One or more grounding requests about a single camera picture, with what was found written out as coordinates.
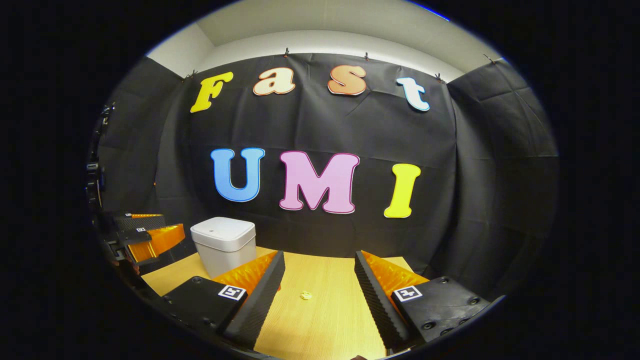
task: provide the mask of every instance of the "white wall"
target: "white wall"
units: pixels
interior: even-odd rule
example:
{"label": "white wall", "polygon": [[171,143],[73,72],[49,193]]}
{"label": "white wall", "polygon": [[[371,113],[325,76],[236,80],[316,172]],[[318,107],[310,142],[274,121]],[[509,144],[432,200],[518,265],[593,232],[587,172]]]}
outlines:
{"label": "white wall", "polygon": [[200,70],[200,64],[213,49],[207,35],[193,23],[160,43],[147,56],[184,78]]}
{"label": "white wall", "polygon": [[432,76],[440,73],[447,82],[463,74],[453,66],[408,46],[366,35],[328,30],[282,31],[229,42],[213,48],[195,69],[203,71],[234,61],[284,54],[287,47],[290,54],[330,53],[364,57],[367,52],[371,59],[402,65]]}

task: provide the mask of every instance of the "orange finger pad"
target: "orange finger pad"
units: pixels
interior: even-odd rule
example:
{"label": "orange finger pad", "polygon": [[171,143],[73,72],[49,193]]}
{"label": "orange finger pad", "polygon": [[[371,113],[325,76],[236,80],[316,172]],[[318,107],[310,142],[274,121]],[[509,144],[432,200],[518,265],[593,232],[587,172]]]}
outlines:
{"label": "orange finger pad", "polygon": [[161,217],[160,214],[131,214],[131,218]]}
{"label": "orange finger pad", "polygon": [[147,230],[147,233],[151,235],[151,241],[129,245],[129,250],[137,262],[157,258],[184,239],[182,224]]}
{"label": "orange finger pad", "polygon": [[407,286],[418,285],[429,281],[429,279],[417,275],[407,269],[404,269],[396,264],[393,264],[387,260],[379,258],[366,251],[362,251],[362,255],[367,260],[371,271],[376,276],[378,283],[385,292],[385,295],[391,301],[391,304],[395,307],[394,301],[391,300],[391,294],[394,290],[406,288]]}
{"label": "orange finger pad", "polygon": [[251,292],[255,289],[258,282],[264,275],[264,272],[267,271],[267,267],[271,264],[271,260],[276,256],[276,253],[277,251],[274,251],[270,254],[266,254],[265,256],[261,256],[211,280],[221,284],[246,289],[247,295],[250,296]]}

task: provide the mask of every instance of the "letter u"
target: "letter u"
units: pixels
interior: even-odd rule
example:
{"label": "letter u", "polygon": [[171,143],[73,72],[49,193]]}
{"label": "letter u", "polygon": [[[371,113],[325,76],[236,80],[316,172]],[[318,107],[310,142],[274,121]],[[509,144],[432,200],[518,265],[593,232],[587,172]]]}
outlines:
{"label": "letter u", "polygon": [[231,149],[216,149],[211,152],[216,190],[227,200],[253,200],[260,192],[260,159],[264,157],[264,150],[248,147],[240,152],[240,156],[246,160],[246,186],[242,189],[231,184],[231,159],[235,155]]}

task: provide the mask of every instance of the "orange letter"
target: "orange letter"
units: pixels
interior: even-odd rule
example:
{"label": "orange letter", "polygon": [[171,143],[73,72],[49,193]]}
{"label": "orange letter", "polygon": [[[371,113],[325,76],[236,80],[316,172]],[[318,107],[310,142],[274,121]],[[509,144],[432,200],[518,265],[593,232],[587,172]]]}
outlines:
{"label": "orange letter", "polygon": [[286,94],[293,90],[296,85],[293,83],[293,70],[288,67],[277,67],[269,69],[258,78],[262,79],[253,86],[255,95],[269,95],[271,93]]}
{"label": "orange letter", "polygon": [[367,73],[359,66],[339,65],[331,70],[331,80],[326,85],[332,94],[360,95],[367,88],[363,79]]}

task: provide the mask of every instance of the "yellow letter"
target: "yellow letter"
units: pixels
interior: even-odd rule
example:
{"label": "yellow letter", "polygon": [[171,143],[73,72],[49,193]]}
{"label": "yellow letter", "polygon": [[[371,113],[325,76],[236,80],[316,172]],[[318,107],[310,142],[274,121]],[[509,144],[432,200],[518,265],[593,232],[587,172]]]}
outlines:
{"label": "yellow letter", "polygon": [[211,101],[209,101],[209,96],[211,96],[211,99],[215,99],[220,94],[220,90],[222,90],[222,82],[220,81],[228,83],[233,78],[234,73],[230,71],[216,75],[213,78],[202,80],[200,83],[202,85],[200,93],[198,94],[196,103],[191,107],[191,112],[195,113],[210,108]]}
{"label": "yellow letter", "polygon": [[255,95],[269,95],[271,93],[286,94],[293,90],[296,85],[293,83],[293,70],[288,67],[277,67],[269,69],[258,77],[258,81],[253,87]]}
{"label": "yellow letter", "polygon": [[391,205],[385,209],[387,218],[408,218],[411,215],[409,202],[415,178],[420,176],[420,168],[411,164],[395,164],[391,170],[396,175],[396,188]]}

